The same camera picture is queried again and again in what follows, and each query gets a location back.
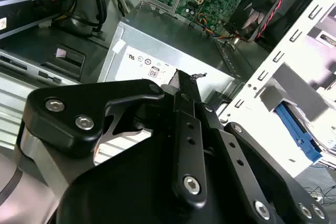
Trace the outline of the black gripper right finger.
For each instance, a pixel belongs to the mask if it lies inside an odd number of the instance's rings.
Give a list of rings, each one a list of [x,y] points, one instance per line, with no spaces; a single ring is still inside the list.
[[[208,200],[195,223],[329,223],[326,211],[244,128],[197,106],[206,145]]]

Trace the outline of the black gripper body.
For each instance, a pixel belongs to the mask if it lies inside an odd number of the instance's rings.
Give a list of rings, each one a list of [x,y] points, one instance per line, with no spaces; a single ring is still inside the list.
[[[172,141],[147,139],[79,176],[65,192],[57,223],[253,223],[252,194],[240,174],[247,164],[232,158],[236,139],[207,129],[204,153],[207,194],[201,205],[187,200],[190,192],[173,172]]]

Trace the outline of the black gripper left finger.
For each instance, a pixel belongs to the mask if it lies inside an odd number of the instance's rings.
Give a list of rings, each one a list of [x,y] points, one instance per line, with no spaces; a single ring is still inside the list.
[[[207,199],[197,75],[177,70],[168,84],[147,79],[37,89],[24,108],[17,145],[62,196],[93,168],[98,146],[151,131],[173,145],[169,190],[187,204]]]

